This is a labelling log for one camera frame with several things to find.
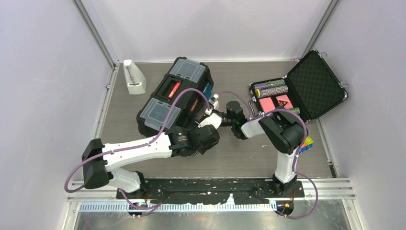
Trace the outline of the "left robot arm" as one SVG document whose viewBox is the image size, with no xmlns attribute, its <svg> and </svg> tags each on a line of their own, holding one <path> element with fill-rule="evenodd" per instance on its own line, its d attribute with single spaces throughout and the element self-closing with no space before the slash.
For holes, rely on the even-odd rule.
<svg viewBox="0 0 406 230">
<path fill-rule="evenodd" d="M 147 192 L 144 176 L 124 166 L 156 158 L 204 154 L 220 140 L 218 126 L 182 128 L 176 126 L 159 136 L 116 144 L 103 144 L 100 138 L 89 142 L 82 154 L 84 187 L 113 186 L 142 198 Z"/>
</svg>

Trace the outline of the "black plastic toolbox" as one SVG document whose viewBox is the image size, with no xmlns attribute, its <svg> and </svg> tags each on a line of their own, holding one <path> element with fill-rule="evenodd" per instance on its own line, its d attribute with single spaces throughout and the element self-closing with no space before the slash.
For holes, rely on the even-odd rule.
<svg viewBox="0 0 406 230">
<path fill-rule="evenodd" d="M 175 59 L 163 80 L 136 116 L 138 131 L 145 137 L 157 135 L 175 98 L 185 89 L 194 88 L 210 99 L 214 82 L 209 67 L 186 57 Z M 190 128 L 204 99 L 196 92 L 186 92 L 170 113 L 165 129 L 179 126 Z"/>
</svg>

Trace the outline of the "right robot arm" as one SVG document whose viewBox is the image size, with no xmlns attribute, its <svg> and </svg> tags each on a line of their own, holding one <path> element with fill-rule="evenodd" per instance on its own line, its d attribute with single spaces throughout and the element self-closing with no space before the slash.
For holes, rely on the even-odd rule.
<svg viewBox="0 0 406 230">
<path fill-rule="evenodd" d="M 272 190 L 282 197 L 292 192 L 297 180 L 297 155 L 307 138 L 307 128 L 299 116 L 278 107 L 268 115 L 247 119 L 240 103 L 229 101 L 222 126 L 231 127 L 234 136 L 242 140 L 265 134 L 278 151 L 277 167 L 272 175 Z"/>
</svg>

